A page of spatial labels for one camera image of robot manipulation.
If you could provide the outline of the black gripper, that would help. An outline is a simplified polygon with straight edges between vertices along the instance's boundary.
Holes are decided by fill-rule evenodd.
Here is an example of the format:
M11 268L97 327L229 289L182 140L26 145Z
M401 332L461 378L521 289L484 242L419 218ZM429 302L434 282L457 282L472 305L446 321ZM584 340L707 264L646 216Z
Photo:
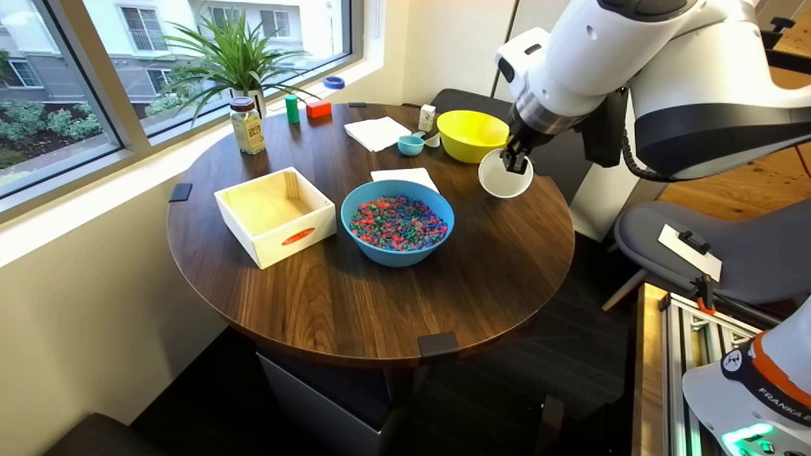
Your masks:
M509 128L509 140L505 145L505 152L500 154L503 166L513 176L522 176L528 169L528 157L538 145L543 135L533 128L518 121Z

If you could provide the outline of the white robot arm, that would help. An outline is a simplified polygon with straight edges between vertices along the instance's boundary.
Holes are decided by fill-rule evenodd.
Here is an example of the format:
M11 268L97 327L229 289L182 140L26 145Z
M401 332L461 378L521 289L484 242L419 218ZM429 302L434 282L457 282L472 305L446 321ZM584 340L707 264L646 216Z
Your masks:
M496 50L514 105L503 166L627 92L627 168L679 183L811 140L811 88L774 82L755 0L571 0L553 29Z

